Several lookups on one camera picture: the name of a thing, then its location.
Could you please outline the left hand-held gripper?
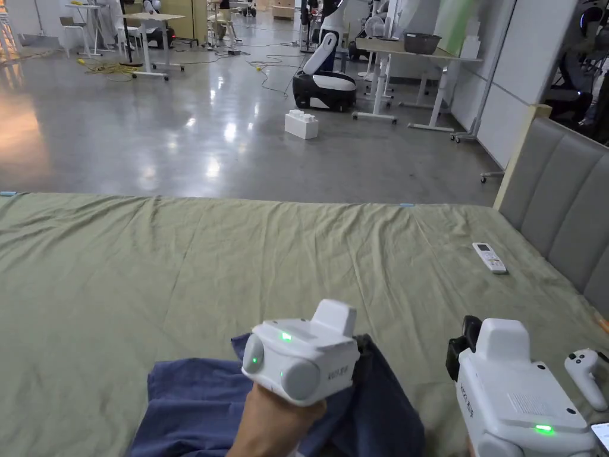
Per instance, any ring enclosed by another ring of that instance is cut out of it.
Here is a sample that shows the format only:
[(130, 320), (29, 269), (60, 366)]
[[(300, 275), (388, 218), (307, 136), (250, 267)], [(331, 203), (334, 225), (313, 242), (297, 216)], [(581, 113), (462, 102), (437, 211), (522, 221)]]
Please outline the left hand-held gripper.
[(363, 382), (371, 340), (355, 336), (357, 311), (323, 299), (313, 317), (268, 320), (252, 328), (241, 371), (291, 405), (311, 406)]

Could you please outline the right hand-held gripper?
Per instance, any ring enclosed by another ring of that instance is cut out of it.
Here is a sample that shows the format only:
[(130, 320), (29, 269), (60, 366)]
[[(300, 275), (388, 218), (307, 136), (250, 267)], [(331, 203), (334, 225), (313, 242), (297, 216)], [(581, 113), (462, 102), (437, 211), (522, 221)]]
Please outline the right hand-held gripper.
[(445, 366), (470, 456), (594, 455), (593, 432), (547, 364), (532, 359), (521, 322), (465, 316)]

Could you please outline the person's left hand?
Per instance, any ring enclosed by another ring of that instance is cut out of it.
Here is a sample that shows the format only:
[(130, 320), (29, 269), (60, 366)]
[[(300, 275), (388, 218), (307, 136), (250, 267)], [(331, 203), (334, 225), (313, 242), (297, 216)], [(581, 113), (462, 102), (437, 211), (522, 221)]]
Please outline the person's left hand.
[(227, 456), (288, 456), (326, 411), (325, 400), (295, 406), (255, 383)]

